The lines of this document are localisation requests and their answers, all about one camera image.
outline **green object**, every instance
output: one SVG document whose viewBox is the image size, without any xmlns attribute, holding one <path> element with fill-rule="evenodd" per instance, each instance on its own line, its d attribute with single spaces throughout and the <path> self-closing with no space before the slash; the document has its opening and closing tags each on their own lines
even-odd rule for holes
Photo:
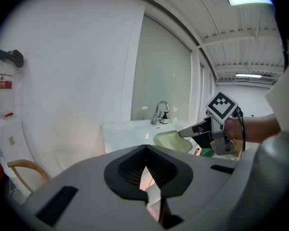
<svg viewBox="0 0 289 231">
<path fill-rule="evenodd" d="M 153 142 L 155 145 L 183 153 L 188 153 L 193 148 L 193 144 L 190 141 L 181 138 L 178 131 L 175 130 L 156 134 L 153 138 Z"/>
<path fill-rule="evenodd" d="M 200 156 L 213 157 L 215 154 L 212 148 L 204 148 L 200 152 Z"/>
</svg>

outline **chrome faucet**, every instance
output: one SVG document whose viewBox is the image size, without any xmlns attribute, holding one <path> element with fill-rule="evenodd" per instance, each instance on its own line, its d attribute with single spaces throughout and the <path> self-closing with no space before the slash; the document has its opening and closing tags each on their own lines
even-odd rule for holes
<svg viewBox="0 0 289 231">
<path fill-rule="evenodd" d="M 156 105 L 155 114 L 153 115 L 153 118 L 152 118 L 152 121 L 151 121 L 151 123 L 152 123 L 153 125 L 156 125 L 156 123 L 158 122 L 158 120 L 159 120 L 160 117 L 161 117 L 161 114 L 162 114 L 161 111 L 159 112 L 159 115 L 158 115 L 158 107 L 159 107 L 159 105 L 160 105 L 161 103 L 164 103 L 164 104 L 166 105 L 166 111 L 169 112 L 169 105 L 168 105 L 168 103 L 167 103 L 166 101 L 159 101 L 159 102 L 157 103 L 157 105 Z"/>
</svg>

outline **ceiling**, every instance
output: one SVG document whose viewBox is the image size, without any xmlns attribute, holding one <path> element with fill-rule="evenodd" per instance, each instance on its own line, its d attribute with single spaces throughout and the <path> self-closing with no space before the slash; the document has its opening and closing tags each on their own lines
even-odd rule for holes
<svg viewBox="0 0 289 231">
<path fill-rule="evenodd" d="M 217 84 L 271 87 L 283 73 L 281 38 L 270 4 L 230 6 L 228 0 L 164 0 L 202 38 Z M 202 66 L 209 65 L 204 58 Z M 236 73 L 265 76 L 237 78 Z"/>
</svg>

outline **red label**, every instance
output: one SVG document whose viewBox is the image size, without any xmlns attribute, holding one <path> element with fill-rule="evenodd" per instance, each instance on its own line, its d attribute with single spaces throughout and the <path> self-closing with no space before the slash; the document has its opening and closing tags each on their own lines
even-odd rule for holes
<svg viewBox="0 0 289 231">
<path fill-rule="evenodd" d="M 12 89 L 11 81 L 0 81 L 0 89 Z"/>
</svg>

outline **diamond-shaped opening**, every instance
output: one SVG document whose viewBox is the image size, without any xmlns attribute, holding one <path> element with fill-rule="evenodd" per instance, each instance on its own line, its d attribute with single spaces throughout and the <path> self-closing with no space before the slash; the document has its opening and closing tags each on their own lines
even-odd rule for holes
<svg viewBox="0 0 289 231">
<path fill-rule="evenodd" d="M 144 171 L 141 175 L 139 188 L 147 192 L 149 202 L 146 205 L 146 209 L 153 217 L 153 219 L 158 222 L 160 215 L 160 189 L 156 185 L 147 167 L 144 168 Z"/>
</svg>

